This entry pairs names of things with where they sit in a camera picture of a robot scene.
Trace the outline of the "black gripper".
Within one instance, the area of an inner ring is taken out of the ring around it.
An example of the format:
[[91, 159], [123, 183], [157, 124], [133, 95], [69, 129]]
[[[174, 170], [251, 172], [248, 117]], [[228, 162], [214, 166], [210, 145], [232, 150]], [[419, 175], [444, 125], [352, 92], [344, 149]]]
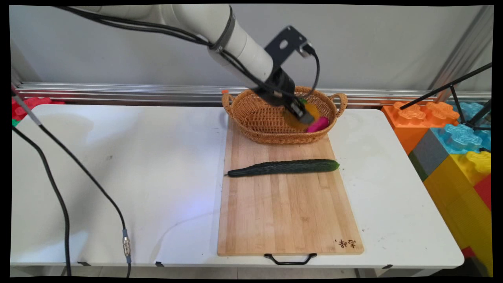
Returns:
[[255, 93], [271, 106], [283, 107], [285, 121], [300, 124], [313, 124], [316, 121], [316, 106], [295, 97], [294, 81], [281, 67], [269, 76], [264, 85], [255, 88]]

